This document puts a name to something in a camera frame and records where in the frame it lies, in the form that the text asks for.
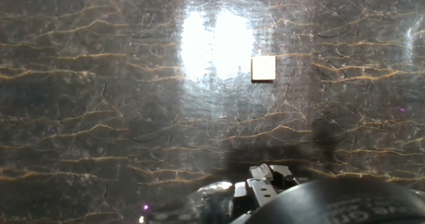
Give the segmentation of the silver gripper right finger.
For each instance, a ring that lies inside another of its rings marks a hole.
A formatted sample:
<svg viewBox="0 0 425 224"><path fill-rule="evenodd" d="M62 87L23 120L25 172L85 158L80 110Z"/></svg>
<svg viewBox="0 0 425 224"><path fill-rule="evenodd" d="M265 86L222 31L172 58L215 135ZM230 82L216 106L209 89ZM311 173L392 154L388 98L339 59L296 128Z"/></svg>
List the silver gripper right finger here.
<svg viewBox="0 0 425 224"><path fill-rule="evenodd" d="M293 173L288 166L271 165L272 170L272 185L277 188L291 188L298 184Z"/></svg>

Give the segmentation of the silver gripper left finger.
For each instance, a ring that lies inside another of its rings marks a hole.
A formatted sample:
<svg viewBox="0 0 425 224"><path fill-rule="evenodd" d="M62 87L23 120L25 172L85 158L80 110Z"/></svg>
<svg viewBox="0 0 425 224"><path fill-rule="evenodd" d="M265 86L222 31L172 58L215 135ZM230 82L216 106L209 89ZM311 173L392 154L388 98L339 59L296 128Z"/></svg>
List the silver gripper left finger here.
<svg viewBox="0 0 425 224"><path fill-rule="evenodd" d="M250 167L252 178L234 184L234 199L248 198L262 207L276 196L276 190L271 184L272 170L267 164Z"/></svg>

